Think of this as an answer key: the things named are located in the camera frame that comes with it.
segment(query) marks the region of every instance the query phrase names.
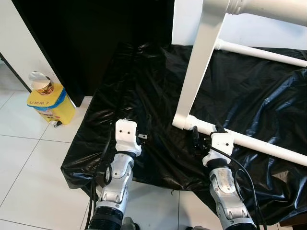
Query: white tile floor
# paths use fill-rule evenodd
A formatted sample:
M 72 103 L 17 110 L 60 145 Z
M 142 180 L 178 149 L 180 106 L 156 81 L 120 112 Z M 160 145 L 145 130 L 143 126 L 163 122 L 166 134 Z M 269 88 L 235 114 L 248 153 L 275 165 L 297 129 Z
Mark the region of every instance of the white tile floor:
M 84 229 L 88 197 L 81 189 L 68 188 L 60 166 L 91 97 L 85 97 L 69 125 L 55 129 L 26 106 L 27 96 L 28 92 L 0 90 L 0 229 Z M 192 192 L 137 182 L 130 186 L 126 216 L 143 230 L 195 225 L 222 229 Z

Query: black plastic sheet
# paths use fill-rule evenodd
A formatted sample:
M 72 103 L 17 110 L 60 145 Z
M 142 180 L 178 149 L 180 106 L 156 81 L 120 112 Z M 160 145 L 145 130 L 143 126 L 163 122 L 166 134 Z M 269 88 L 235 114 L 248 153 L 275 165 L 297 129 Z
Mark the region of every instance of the black plastic sheet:
M 193 191 L 213 212 L 209 172 L 193 156 L 190 131 L 172 126 L 191 46 L 120 44 L 61 167 L 70 188 L 88 190 L 111 122 L 129 118 L 147 134 L 135 159 L 134 180 Z M 307 58 L 307 52 L 266 50 Z M 214 51 L 190 114 L 306 155 L 307 69 L 225 51 Z M 104 158 L 112 161 L 115 138 Z M 254 181 L 268 224 L 307 211 L 307 168 L 241 146 L 233 154 Z M 231 163 L 230 168 L 237 167 Z M 254 215 L 250 188 L 238 178 Z

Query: yellow trash can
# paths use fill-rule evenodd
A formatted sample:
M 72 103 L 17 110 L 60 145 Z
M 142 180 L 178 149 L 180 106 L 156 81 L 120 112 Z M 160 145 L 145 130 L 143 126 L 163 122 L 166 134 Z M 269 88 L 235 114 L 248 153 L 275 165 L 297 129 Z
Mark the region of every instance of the yellow trash can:
M 50 94 L 41 95 L 33 90 L 27 100 L 27 105 L 34 108 L 46 121 L 60 121 L 68 124 L 75 109 L 61 84 L 53 84 L 54 90 Z

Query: white metal frame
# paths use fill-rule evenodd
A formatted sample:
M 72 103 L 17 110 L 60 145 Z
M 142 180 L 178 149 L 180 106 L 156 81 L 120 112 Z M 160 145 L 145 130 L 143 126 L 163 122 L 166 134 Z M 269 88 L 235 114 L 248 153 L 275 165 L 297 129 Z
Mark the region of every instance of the white metal frame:
M 207 135 L 216 131 L 215 125 L 201 121 L 189 113 L 208 67 L 213 49 L 219 48 L 219 44 L 222 44 L 219 43 L 220 40 L 216 41 L 226 13 L 251 13 L 307 26 L 307 1 L 305 0 L 204 0 L 197 37 L 173 120 L 173 125 L 178 128 L 192 130 L 194 126 L 197 126 L 199 132 Z M 236 49 L 230 50 L 233 52 L 241 52 L 302 67 L 306 66 L 305 61 L 296 58 L 270 52 L 263 53 L 257 49 L 236 44 L 223 43 L 222 48 L 223 46 L 228 50 L 233 49 L 231 47 L 235 47 Z M 305 155 L 231 130 L 227 131 L 234 136 L 235 144 L 307 166 L 307 156 Z

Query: black wall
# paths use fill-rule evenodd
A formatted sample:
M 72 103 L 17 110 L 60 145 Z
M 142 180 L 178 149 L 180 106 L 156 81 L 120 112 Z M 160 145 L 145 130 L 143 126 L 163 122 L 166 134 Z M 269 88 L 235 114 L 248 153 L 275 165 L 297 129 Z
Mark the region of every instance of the black wall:
M 93 95 L 118 42 L 171 42 L 174 0 L 13 3 L 77 106 Z

